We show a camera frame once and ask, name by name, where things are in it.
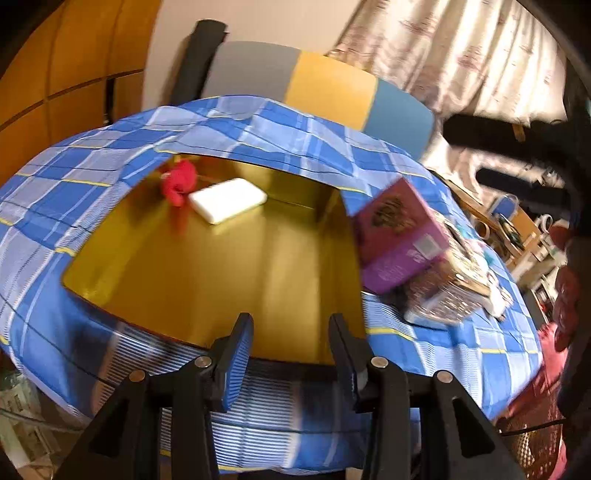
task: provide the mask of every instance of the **tablecloth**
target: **tablecloth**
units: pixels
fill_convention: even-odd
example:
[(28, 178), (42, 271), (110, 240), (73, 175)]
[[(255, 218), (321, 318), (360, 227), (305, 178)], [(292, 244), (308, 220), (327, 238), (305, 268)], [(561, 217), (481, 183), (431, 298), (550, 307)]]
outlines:
[[(0, 188), (0, 340), (20, 370), (82, 418), (96, 413), (129, 371), (170, 371), (198, 354), (108, 317), (60, 282), (101, 220), (171, 153), (217, 155), (330, 183), (351, 214), (403, 175), (431, 207), (472, 232), (447, 187), (403, 150), (260, 97), (162, 106), (62, 141)], [(362, 297), (377, 355), (410, 372), (453, 372), (492, 418), (535, 375), (541, 353), (516, 285), (497, 257), (491, 268), (514, 297), (503, 323), (480, 311), (460, 326), (431, 330), (403, 323), (374, 295)], [(170, 412), (163, 424), (166, 452)], [(223, 471), (360, 466), (367, 426), (366, 416), (342, 404), (335, 382), (252, 373), (231, 411), (213, 415)]]

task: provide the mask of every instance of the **wire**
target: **wire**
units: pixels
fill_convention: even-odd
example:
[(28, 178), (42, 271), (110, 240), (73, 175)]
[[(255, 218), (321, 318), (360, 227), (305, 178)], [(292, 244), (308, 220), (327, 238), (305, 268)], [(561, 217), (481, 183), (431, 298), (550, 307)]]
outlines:
[(0, 415), (3, 415), (4, 417), (7, 417), (12, 420), (28, 423), (29, 425), (34, 425), (35, 427), (42, 427), (48, 430), (54, 430), (55, 432), (79, 434), (83, 431), (83, 429), (74, 429), (70, 427), (64, 427), (61, 425), (55, 425), (44, 420), (32, 419), (31, 417), (26, 417), (24, 415), (14, 413), (10, 410), (4, 410), (4, 408), (0, 408)]
[(535, 430), (545, 429), (545, 428), (551, 427), (553, 425), (562, 425), (564, 423), (564, 421), (565, 421), (565, 419), (553, 420), (553, 421), (549, 421), (549, 422), (546, 422), (546, 423), (542, 423), (540, 425), (536, 425), (534, 427), (527, 427), (526, 429), (510, 430), (508, 432), (501, 432), (501, 436), (503, 436), (503, 437), (511, 437), (513, 435), (522, 435), (524, 433), (533, 432)]

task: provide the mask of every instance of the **red plush toy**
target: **red plush toy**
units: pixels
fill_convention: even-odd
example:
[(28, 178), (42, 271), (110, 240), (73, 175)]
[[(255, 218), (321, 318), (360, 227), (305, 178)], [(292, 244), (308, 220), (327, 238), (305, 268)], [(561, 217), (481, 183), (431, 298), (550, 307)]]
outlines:
[(197, 170), (189, 160), (175, 163), (170, 171), (162, 174), (162, 193), (175, 207), (184, 204), (184, 195), (191, 193), (197, 184)]

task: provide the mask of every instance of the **cardboard box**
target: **cardboard box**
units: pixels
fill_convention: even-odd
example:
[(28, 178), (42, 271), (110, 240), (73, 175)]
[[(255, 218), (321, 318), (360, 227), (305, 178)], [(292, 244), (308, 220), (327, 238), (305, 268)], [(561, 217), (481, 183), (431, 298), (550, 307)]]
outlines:
[(385, 293), (425, 270), (449, 247), (441, 224), (400, 177), (354, 220), (363, 285)]

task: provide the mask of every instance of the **yellow tray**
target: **yellow tray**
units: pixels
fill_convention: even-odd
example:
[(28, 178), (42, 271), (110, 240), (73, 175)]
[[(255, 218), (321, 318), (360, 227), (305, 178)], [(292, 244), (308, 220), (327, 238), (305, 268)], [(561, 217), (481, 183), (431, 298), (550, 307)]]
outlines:
[(90, 236), (63, 276), (66, 288), (140, 329), (208, 348), (240, 312), (255, 321), (251, 355), (332, 364), (328, 319), (340, 312), (363, 337), (355, 242), (338, 189), (216, 157), (186, 156), (197, 189), (244, 178), (267, 202), (220, 225), (137, 185)]

